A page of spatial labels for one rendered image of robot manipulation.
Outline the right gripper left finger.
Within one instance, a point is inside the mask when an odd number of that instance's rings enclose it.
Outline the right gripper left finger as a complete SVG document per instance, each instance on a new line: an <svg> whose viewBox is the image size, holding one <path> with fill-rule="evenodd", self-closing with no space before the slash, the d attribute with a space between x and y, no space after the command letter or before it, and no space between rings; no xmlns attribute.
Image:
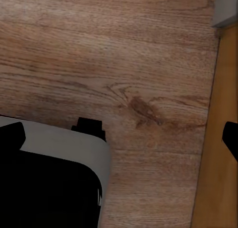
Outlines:
<svg viewBox="0 0 238 228"><path fill-rule="evenodd" d="M0 181L26 140L21 122L0 127Z"/></svg>

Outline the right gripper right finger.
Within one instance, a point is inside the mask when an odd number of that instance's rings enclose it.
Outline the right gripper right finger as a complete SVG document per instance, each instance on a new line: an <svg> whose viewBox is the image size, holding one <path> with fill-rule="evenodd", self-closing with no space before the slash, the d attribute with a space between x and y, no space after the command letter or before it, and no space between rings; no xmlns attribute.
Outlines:
<svg viewBox="0 0 238 228"><path fill-rule="evenodd" d="M238 162L238 124L226 122L222 139Z"/></svg>

